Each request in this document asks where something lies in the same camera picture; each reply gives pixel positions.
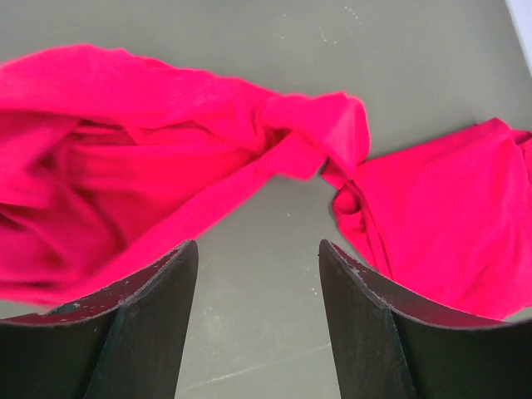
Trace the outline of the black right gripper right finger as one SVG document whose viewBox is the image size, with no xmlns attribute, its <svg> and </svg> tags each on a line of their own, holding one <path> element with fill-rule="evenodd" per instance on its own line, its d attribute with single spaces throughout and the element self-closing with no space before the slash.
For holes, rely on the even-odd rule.
<svg viewBox="0 0 532 399">
<path fill-rule="evenodd" d="M 344 398 L 528 398 L 531 323 L 435 303 L 319 245 L 319 273 Z"/>
</svg>

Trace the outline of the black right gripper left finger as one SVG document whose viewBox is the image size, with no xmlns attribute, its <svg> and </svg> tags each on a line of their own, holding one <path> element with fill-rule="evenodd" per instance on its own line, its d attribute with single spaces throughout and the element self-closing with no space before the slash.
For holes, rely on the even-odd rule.
<svg viewBox="0 0 532 399">
<path fill-rule="evenodd" d="M 1 321 L 3 398 L 172 398 L 198 273 L 187 241 L 48 313 Z"/>
</svg>

